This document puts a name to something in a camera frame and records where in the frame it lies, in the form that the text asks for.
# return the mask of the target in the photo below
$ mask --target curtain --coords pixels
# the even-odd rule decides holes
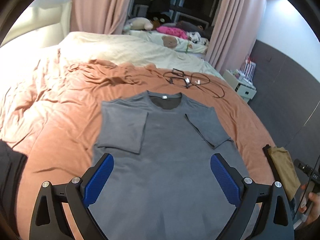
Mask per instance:
[[[130,0],[72,0],[70,31],[121,34]]]
[[[250,53],[266,0],[222,0],[205,60],[218,72],[240,68]]]

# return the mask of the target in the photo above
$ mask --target blue textured pad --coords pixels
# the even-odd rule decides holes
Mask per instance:
[[[113,170],[113,166],[113,156],[109,154],[85,187],[83,204],[86,208],[97,201],[105,183],[107,182]]]
[[[238,208],[241,203],[238,185],[216,155],[211,156],[210,166],[228,202]]]

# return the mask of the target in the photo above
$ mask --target silver screw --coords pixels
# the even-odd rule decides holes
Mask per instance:
[[[276,185],[276,187],[281,187],[282,185],[281,185],[281,182],[279,182],[279,181],[276,181],[275,182],[275,185]]]
[[[49,182],[45,181],[44,183],[42,183],[42,187],[48,187],[49,186]]]
[[[74,177],[71,181],[72,181],[72,183],[77,184],[80,181],[80,178]]]
[[[246,177],[246,178],[244,178],[244,182],[245,182],[246,184],[251,184],[251,183],[252,183],[252,179],[249,178],[249,177]]]

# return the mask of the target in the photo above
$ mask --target plush toy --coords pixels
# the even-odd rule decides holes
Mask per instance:
[[[126,24],[124,25],[124,32],[128,32],[129,30],[147,30],[151,31],[153,29],[153,24],[150,20],[137,17],[129,19]]]

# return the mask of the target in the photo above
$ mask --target striped gift bag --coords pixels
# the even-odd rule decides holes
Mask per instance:
[[[244,73],[244,78],[252,82],[254,70],[256,69],[256,64],[251,60],[250,56],[244,61],[241,67],[241,72]]]

